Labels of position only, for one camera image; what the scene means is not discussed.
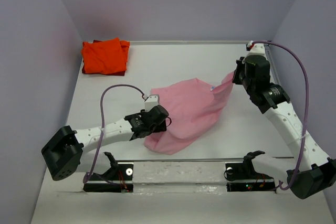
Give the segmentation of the pink t shirt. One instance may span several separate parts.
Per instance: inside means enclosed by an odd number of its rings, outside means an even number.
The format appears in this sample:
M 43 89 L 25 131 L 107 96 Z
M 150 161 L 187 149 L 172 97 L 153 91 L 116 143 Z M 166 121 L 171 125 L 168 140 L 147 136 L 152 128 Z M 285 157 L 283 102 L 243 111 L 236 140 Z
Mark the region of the pink t shirt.
M 234 73 L 226 75 L 218 86 L 198 78 L 155 88 L 162 105 L 169 113 L 169 126 L 165 132 L 146 137 L 144 146 L 151 151 L 172 155 L 200 138 L 219 120 L 233 89 Z

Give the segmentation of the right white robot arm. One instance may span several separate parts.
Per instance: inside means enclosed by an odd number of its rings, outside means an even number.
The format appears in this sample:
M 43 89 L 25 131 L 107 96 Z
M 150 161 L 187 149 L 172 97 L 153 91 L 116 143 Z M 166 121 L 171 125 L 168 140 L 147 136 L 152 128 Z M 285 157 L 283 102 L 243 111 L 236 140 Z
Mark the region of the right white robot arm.
M 272 123 L 293 155 L 296 164 L 281 161 L 264 151 L 244 156 L 241 171 L 248 178 L 268 175 L 287 184 L 292 193 L 306 199 L 335 183 L 335 160 L 303 131 L 290 98 L 270 81 L 270 63 L 265 56 L 249 55 L 236 61 L 233 83 L 242 85 L 252 103 Z

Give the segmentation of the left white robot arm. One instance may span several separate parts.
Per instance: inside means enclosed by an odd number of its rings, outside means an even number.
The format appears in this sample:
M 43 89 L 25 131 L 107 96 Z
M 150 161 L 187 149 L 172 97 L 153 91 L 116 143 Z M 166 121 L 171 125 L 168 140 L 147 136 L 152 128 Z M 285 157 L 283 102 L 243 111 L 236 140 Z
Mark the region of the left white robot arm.
M 123 141 L 145 138 L 153 133 L 166 131 L 168 111 L 156 105 L 149 111 L 127 115 L 104 127 L 73 130 L 69 125 L 61 127 L 41 149 L 50 175 L 54 181 L 71 176 L 76 171 L 86 172 L 84 157 L 95 150 L 92 162 L 97 164 L 99 149 Z

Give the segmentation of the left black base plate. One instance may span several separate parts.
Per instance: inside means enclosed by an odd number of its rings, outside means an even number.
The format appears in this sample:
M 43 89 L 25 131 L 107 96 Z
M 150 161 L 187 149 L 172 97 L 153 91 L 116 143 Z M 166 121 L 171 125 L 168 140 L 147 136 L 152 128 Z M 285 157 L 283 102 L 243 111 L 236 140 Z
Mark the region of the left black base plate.
M 119 169 L 107 170 L 104 174 L 94 174 L 84 184 L 83 190 L 87 193 L 132 193 L 134 164 L 120 162 Z

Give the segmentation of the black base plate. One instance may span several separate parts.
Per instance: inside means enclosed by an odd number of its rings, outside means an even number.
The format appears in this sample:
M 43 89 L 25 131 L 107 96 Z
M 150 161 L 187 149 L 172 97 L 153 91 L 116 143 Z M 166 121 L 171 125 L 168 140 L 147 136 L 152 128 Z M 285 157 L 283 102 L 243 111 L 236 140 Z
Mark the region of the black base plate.
M 247 171 L 243 163 L 226 163 L 223 175 L 227 180 L 226 189 L 229 193 L 276 190 L 272 177 L 252 174 Z
M 119 169 L 107 170 L 104 174 L 94 174 L 84 184 L 83 190 L 87 193 L 132 193 L 134 164 L 120 162 Z

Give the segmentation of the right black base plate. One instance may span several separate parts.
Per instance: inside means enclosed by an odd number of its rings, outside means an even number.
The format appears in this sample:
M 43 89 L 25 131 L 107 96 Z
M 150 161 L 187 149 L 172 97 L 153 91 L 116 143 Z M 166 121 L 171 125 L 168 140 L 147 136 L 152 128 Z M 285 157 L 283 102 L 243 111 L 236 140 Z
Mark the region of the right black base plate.
M 276 190 L 272 177 L 252 174 L 247 171 L 243 163 L 226 163 L 223 175 L 227 180 L 226 189 L 229 193 Z

